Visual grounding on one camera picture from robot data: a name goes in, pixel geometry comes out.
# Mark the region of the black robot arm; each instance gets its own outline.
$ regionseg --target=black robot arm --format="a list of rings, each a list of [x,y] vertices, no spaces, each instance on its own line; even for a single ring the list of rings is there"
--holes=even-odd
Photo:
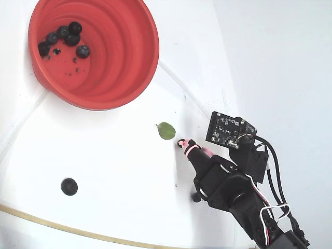
[[[265,150],[258,151],[257,148],[261,145],[255,146],[255,139],[256,129],[245,120],[213,113],[206,140],[228,147],[230,158],[235,163],[201,148],[193,140],[180,140],[179,147],[184,149],[185,156],[196,171],[193,180],[196,193],[193,200],[198,202],[203,199],[212,208],[232,213],[261,249],[306,249],[309,242],[292,217],[283,193],[282,201],[276,195],[269,170],[268,178],[271,180],[269,182],[273,195],[275,194],[278,206],[284,211],[282,217],[288,216],[290,219],[293,231],[284,232],[278,227],[270,211],[270,203],[256,186],[257,182],[263,182],[268,151],[265,140],[261,144],[265,146]]]

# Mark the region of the white wire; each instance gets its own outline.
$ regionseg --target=white wire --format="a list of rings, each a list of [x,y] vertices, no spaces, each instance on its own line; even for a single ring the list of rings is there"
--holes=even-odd
[[[268,199],[262,194],[262,192],[260,192],[260,190],[257,188],[257,186],[254,183],[253,178],[250,175],[246,175],[247,177],[250,178],[251,180],[251,185],[253,186],[253,188],[255,189],[255,191],[266,201],[266,203],[268,204],[268,206],[271,206],[270,202],[268,201]]]
[[[290,211],[291,211],[291,206],[289,206],[288,204],[282,204],[282,205],[278,205],[278,206],[266,206],[266,207],[262,208],[262,209],[260,210],[260,212],[259,212],[260,221],[261,221],[261,223],[263,224],[264,236],[265,236],[265,245],[266,245],[266,246],[268,245],[268,235],[267,235],[267,228],[266,228],[265,222],[264,222],[264,220],[263,220],[263,215],[262,215],[262,213],[263,213],[264,210],[283,208],[283,207],[285,207],[285,206],[288,207],[288,214],[289,214]],[[281,219],[283,219],[284,217],[286,217],[287,215],[285,215],[285,216],[283,216],[283,217],[280,217],[280,218],[277,220],[277,222],[280,221]]]

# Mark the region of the white wall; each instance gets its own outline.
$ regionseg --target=white wall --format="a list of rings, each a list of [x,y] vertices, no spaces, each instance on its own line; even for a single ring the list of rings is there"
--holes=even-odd
[[[328,248],[332,1],[216,0],[215,9],[241,116],[274,146],[309,248]]]

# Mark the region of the tan cord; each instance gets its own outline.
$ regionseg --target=tan cord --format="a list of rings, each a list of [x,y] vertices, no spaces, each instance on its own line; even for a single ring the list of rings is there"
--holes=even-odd
[[[87,231],[83,231],[80,229],[57,224],[54,222],[49,222],[48,220],[41,219],[36,216],[27,214],[27,213],[23,213],[21,211],[12,209],[11,207],[8,207],[8,206],[2,205],[2,204],[0,204],[0,211],[3,211],[7,214],[11,214],[13,216],[16,216],[16,217],[19,217],[19,218],[22,218],[22,219],[28,220],[30,222],[34,222],[34,223],[46,226],[46,227],[54,228],[54,229],[64,231],[64,232],[70,232],[72,234],[76,234],[76,235],[80,235],[80,236],[84,236],[84,237],[88,237],[88,238],[92,238],[92,239],[96,239],[96,240],[102,240],[102,241],[107,241],[107,242],[112,242],[112,243],[122,244],[122,245],[151,248],[151,249],[184,249],[184,248],[180,248],[180,247],[153,245],[153,244],[147,244],[147,243],[136,242],[136,241],[131,241],[131,240],[124,240],[124,239],[119,239],[119,238],[114,238],[114,237],[109,237],[109,236],[93,233],[93,232],[87,232]]]

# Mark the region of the crumb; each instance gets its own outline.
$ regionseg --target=crumb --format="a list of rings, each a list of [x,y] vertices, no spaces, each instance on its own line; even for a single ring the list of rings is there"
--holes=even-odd
[[[54,48],[53,49],[53,54],[55,55],[55,56],[57,56],[58,54],[60,54],[61,53],[61,49],[59,49],[59,48]]]

